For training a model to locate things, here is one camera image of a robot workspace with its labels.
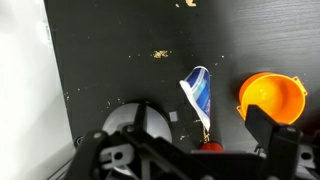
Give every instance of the debris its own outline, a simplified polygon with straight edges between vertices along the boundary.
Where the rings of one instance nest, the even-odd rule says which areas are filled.
[[[152,55],[156,59],[167,58],[169,56],[166,50],[153,51]]]
[[[210,134],[207,132],[206,128],[203,126],[203,141],[208,143],[210,141]]]
[[[197,4],[196,3],[193,3],[193,0],[186,0],[186,3],[189,7],[196,7]]]
[[[184,139],[184,138],[186,138],[187,136],[181,136],[180,137],[180,141],[182,140],[182,139]]]

